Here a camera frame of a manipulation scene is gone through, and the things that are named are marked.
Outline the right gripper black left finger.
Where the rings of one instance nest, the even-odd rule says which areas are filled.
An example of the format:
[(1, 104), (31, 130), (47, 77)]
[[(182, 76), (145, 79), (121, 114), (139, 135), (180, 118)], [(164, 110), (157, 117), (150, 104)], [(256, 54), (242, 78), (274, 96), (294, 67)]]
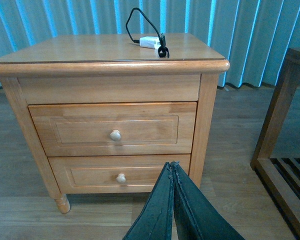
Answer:
[(175, 183), (166, 162), (140, 215), (124, 240), (170, 240), (172, 238)]

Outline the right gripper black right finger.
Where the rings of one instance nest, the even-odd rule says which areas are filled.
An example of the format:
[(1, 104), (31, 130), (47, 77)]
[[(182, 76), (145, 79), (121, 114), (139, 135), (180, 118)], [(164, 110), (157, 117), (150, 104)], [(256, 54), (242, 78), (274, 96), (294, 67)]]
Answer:
[(174, 178), (174, 220), (180, 240), (242, 240), (243, 237), (217, 212), (177, 162)]

